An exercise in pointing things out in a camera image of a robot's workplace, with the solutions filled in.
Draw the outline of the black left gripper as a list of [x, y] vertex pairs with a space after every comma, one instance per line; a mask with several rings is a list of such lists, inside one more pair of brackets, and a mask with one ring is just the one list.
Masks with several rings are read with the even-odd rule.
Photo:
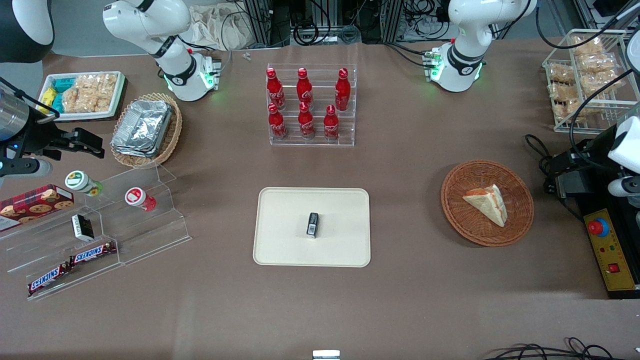
[[615, 141], [617, 129], [618, 126], [613, 125], [594, 138], [585, 138], [576, 142], [576, 148], [582, 156], [574, 150], [565, 150], [553, 155], [549, 159], [548, 173], [567, 174], [585, 169], [598, 169], [603, 172], [619, 171], [619, 164], [608, 157]]

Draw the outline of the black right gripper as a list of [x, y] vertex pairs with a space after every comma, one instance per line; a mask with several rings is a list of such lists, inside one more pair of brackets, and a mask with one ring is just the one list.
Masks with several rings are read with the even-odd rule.
[[85, 153], [98, 159], [105, 157], [102, 137], [82, 128], [65, 132], [54, 121], [37, 123], [42, 119], [45, 119], [45, 114], [30, 107], [25, 126], [10, 139], [10, 150], [18, 158], [36, 155], [60, 161], [62, 152]]

